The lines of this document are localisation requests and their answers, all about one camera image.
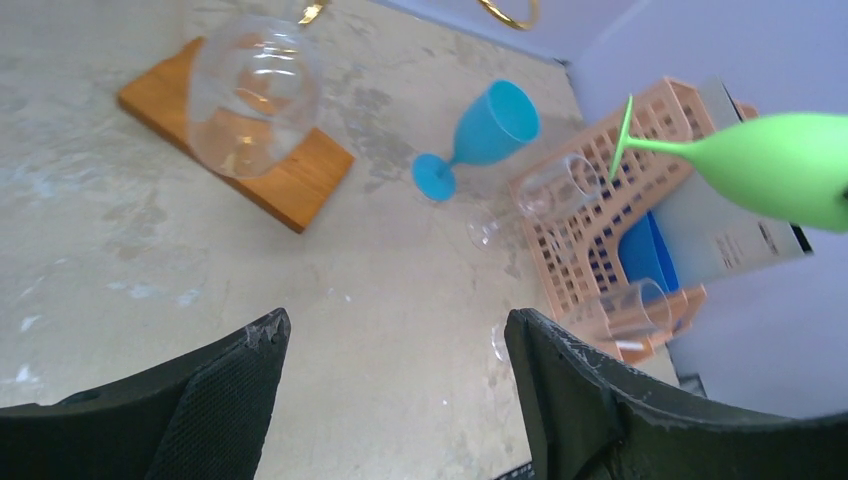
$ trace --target white wall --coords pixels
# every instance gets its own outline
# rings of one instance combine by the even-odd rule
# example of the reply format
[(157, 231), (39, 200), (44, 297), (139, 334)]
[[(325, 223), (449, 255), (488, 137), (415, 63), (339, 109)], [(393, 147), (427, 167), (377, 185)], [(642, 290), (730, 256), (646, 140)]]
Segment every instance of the white wall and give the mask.
[[(539, 0), (539, 23), (530, 31), (505, 26), (483, 10), (477, 0), (374, 1), (544, 60), (573, 61), (639, 0)], [(529, 0), (494, 3), (516, 20), (529, 18)]]
[[(761, 113), (848, 114), (846, 26), (844, 0), (652, 0), (571, 78), (588, 123), (662, 75), (718, 74)], [(797, 417), (848, 410), (848, 236), (805, 231), (815, 256), (710, 284), (673, 342), (679, 372), (699, 373), (711, 398)]]

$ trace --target green plastic wine glass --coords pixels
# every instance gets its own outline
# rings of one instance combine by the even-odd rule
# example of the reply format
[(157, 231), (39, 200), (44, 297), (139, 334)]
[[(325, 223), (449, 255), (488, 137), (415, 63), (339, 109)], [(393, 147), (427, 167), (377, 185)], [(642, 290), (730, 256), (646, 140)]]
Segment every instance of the green plastic wine glass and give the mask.
[(610, 165), (627, 148), (683, 158), (742, 208), (797, 225), (848, 231), (848, 116), (789, 113), (742, 122), (692, 143), (633, 138), (627, 101)]

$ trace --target wine glass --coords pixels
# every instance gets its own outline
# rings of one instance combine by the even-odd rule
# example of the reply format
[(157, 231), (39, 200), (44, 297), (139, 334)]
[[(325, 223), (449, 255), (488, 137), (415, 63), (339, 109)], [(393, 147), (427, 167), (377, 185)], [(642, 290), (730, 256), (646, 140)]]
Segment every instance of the wine glass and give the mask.
[(648, 335), (673, 331), (674, 321), (662, 287), (644, 278), (577, 304), (557, 323), (588, 343), (632, 349)]
[(541, 120), (530, 97), (506, 80), (492, 83), (462, 115), (453, 139), (449, 162), (432, 153), (412, 164), (415, 185), (429, 199), (443, 202), (456, 193), (451, 168), (465, 163), (478, 167), (508, 158), (538, 137)]
[(582, 155), (570, 153), (528, 174), (518, 186), (515, 205), (503, 215), (478, 211), (466, 223), (468, 236), (481, 250), (496, 247), (510, 224), (528, 219), (545, 223), (567, 217), (598, 198), (600, 178)]
[(848, 232), (848, 115), (788, 113), (739, 123), (692, 143), (633, 138), (627, 101), (609, 178), (624, 149), (677, 155), (742, 208)]
[(298, 26), (241, 15), (210, 35), (194, 60), (189, 145), (215, 173), (264, 175), (312, 130), (320, 98), (318, 55)]

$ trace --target blue glass stem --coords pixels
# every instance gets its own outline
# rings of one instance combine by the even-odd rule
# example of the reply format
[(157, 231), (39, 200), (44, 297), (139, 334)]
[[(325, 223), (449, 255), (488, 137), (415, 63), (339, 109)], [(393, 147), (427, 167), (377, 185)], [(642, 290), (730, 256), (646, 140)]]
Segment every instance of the blue glass stem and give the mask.
[(457, 162), (455, 158), (452, 158), (450, 162), (444, 164), (444, 166), (439, 168), (439, 170), (436, 172), (436, 176), (438, 178), (442, 178), (442, 175), (444, 175), (448, 170), (453, 168), (453, 166), (456, 165), (457, 163), (459, 163), (459, 162)]

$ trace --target green glass stem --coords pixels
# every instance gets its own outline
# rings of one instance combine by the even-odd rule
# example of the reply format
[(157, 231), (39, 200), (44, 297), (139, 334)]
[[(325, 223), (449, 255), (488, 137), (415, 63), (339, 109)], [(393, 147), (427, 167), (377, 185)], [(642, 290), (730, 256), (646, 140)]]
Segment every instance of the green glass stem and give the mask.
[(635, 148), (637, 150), (650, 150), (657, 153), (669, 153), (677, 155), (691, 163), (692, 147), (694, 143), (672, 143), (661, 140), (648, 140), (644, 138), (630, 138), (624, 141), (624, 148)]

